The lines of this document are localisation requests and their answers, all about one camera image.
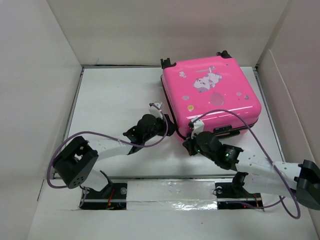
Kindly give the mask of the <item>pink hard-shell suitcase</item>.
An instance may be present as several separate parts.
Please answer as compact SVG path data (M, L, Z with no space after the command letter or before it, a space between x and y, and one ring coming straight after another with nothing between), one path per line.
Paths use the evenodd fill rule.
M204 130L222 136L242 133L259 119L262 105L235 58L226 50L215 56L173 62L161 59L161 83L184 140L198 117Z

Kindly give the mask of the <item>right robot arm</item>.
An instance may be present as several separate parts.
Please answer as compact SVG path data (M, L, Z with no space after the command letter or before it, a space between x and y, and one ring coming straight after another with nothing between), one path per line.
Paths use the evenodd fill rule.
M246 193L295 197L309 209L320 209L320 169L313 161L270 162L240 147L223 144L208 131L188 137L182 145L189 155L201 154L218 167L234 171L231 191L237 197Z

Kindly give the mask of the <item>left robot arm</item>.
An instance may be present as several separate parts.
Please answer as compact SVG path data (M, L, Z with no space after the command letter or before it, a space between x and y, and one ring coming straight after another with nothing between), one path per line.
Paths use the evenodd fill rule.
M156 136L171 136L176 131L176 125L168 114L155 117L145 114L123 133L129 139L129 144L119 140L106 139L102 149L93 149L81 135L72 141L54 158L53 169L59 174L68 189L77 187L88 188L91 193L100 198L107 198L112 191L112 182L105 170L95 167L97 162L103 162L115 156L131 155L143 149L146 142Z

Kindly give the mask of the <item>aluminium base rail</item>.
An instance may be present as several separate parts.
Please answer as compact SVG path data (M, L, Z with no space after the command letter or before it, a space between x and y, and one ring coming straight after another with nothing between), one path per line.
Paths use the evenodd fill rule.
M84 190L82 210L215 211L261 207L259 193L232 192L230 179L118 180L102 195Z

